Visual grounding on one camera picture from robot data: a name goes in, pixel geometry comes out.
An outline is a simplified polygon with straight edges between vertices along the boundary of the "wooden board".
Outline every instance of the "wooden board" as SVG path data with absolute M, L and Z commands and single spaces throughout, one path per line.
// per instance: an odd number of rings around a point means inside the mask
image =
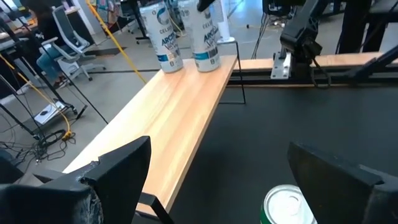
M 71 14 L 71 13 L 74 13 L 74 12 L 79 11 L 79 9 L 80 9 L 79 7 L 73 6 L 73 7 L 71 7 L 70 9 L 65 10 L 65 13 L 66 13 L 67 15 L 69 15 L 69 14 Z M 37 23 L 32 24 L 32 25 L 29 25 L 28 27 L 29 27 L 30 29 L 33 29 L 33 28 L 37 27 Z M 22 32 L 21 29 L 18 29 L 18 30 L 15 30 L 15 31 L 14 31 L 15 34 L 18 34 L 18 33 L 20 33 L 20 32 Z M 5 39 L 5 38 L 7 38 L 7 37 L 9 37 L 8 33 L 6 33 L 6 32 L 0 33 L 0 40 Z
M 338 55 L 321 55 L 317 56 L 316 60 L 320 66 L 353 66 L 363 65 L 374 57 L 380 57 L 381 52 L 370 52 L 360 54 L 338 54 Z M 241 60 L 242 70 L 261 70 L 271 69 L 273 66 L 272 58 Z M 234 70 L 239 70 L 238 64 L 235 65 Z
M 148 135 L 152 156 L 143 191 L 156 195 L 169 211 L 235 63 L 235 55 L 224 56 L 219 69 L 200 73 L 193 59 L 188 59 L 178 72 L 159 71 L 64 172 Z M 144 205 L 137 209 L 153 214 Z

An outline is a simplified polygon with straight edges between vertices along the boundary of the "jeans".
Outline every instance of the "jeans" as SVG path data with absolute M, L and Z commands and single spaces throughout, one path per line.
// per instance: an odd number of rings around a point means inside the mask
M 70 54 L 73 50 L 68 47 L 67 45 L 60 46 L 60 48 L 66 53 Z M 50 83 L 53 83 L 58 78 L 59 74 L 62 73 L 61 67 L 59 66 L 58 62 L 54 59 L 62 56 L 61 53 L 54 47 L 50 47 L 46 49 L 49 55 L 44 52 L 39 59 L 37 59 L 36 64 L 47 74 L 47 80 Z

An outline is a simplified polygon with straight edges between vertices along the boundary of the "green can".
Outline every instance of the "green can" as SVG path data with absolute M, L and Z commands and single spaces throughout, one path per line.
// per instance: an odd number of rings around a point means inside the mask
M 271 189 L 261 205 L 261 224 L 317 224 L 301 190 L 294 185 Z

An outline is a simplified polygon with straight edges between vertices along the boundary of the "celsius can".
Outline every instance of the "celsius can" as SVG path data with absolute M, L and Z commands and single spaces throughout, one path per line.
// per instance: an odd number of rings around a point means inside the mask
M 151 1 L 140 7 L 147 34 L 164 72 L 176 72 L 183 67 L 169 11 L 163 1 Z
M 213 25 L 210 10 L 199 12 L 198 0 L 179 0 L 178 9 L 185 30 L 191 39 L 193 58 L 199 72 L 210 72 L 220 66 L 217 41 L 217 27 Z
M 261 205 L 261 224 L 316 224 L 301 190 L 294 185 L 271 189 Z

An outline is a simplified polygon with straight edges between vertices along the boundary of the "concrete floor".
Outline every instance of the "concrete floor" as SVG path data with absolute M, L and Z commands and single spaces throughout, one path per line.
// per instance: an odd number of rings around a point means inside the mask
M 231 9 L 238 5 L 232 16 L 229 18 L 229 24 L 231 35 L 239 42 L 241 58 L 247 59 L 251 57 L 254 44 L 258 37 L 259 29 L 257 27 L 260 26 L 260 18 L 262 15 L 261 0 L 243 0 L 241 3 L 239 2 L 240 0 L 231 0 L 228 4 L 228 7 Z M 334 54 L 341 30 L 341 23 L 342 15 L 329 18 L 322 22 L 317 38 L 317 41 L 323 46 L 322 54 Z M 246 24 L 250 24 L 253 28 L 246 29 Z M 398 26 L 396 26 L 396 24 L 389 26 L 381 47 L 382 51 L 385 52 L 398 44 L 396 39 L 398 34 L 397 28 Z M 139 36 L 138 33 L 138 30 L 133 35 L 125 32 L 117 35 L 116 38 L 123 47 L 127 47 L 125 52 L 138 69 L 159 68 L 157 58 L 149 43 L 147 41 L 142 41 L 141 44 L 136 44 L 135 37 Z M 280 30 L 268 30 L 259 46 L 257 57 L 272 57 L 272 54 L 280 49 L 279 36 Z M 183 58 L 191 57 L 191 51 L 188 48 L 188 41 L 189 40 L 186 37 L 179 38 L 178 40 L 179 47 L 183 49 Z M 106 40 L 97 46 L 97 48 L 115 48 L 115 45 L 111 40 Z M 224 45 L 221 46 L 220 52 L 223 55 L 235 54 L 235 49 L 233 45 Z M 97 58 L 95 63 L 105 64 L 108 71 L 131 70 L 121 54 L 114 57 Z M 153 77 L 154 74 L 155 72 L 143 73 L 147 79 Z M 92 82 L 89 82 L 82 76 L 77 78 L 75 83 L 108 121 L 111 121 L 123 106 L 144 86 L 134 73 L 102 73 L 92 74 L 92 77 Z M 74 87 L 62 88 L 58 92 L 66 102 L 74 104 L 78 110 L 83 107 L 83 103 L 80 102 L 74 94 L 72 94 L 72 92 L 74 92 L 79 96 L 79 98 L 81 98 Z M 28 90 L 26 94 L 24 96 L 20 96 L 19 99 L 25 103 L 25 97 L 27 98 L 33 113 L 39 112 L 46 105 L 46 102 L 32 90 Z M 29 118 L 29 115 L 16 100 L 7 103 L 6 107 L 23 121 Z M 66 154 L 61 159 L 42 161 L 40 164 L 31 162 L 28 169 L 27 162 L 30 161 L 30 157 L 26 158 L 25 162 L 19 167 L 21 170 L 27 169 L 27 174 L 22 178 L 21 184 L 40 185 L 40 182 L 30 175 L 31 171 L 39 166 L 57 171 L 64 170 L 64 168 L 69 165 L 69 163 L 105 127 L 105 125 L 104 121 L 96 114 L 94 109 L 89 107 L 85 111 L 84 116 L 72 126 L 72 131 L 76 133 L 76 144 L 68 144 Z M 0 127 L 0 130 L 5 130 L 9 125 L 4 119 L 0 118 Z M 53 125 L 50 129 L 46 130 L 46 132 L 49 133 L 51 131 L 64 128 L 65 123 L 61 120 L 61 122 Z M 15 131 L 14 133 L 12 131 L 0 133 L 0 141 L 14 141 L 12 138 L 15 138 L 15 141 L 21 144 L 30 145 L 34 143 L 34 140 L 26 131 L 18 127 L 15 127 L 13 130 Z M 58 150 L 58 143 L 48 148 L 49 153 L 56 152 Z

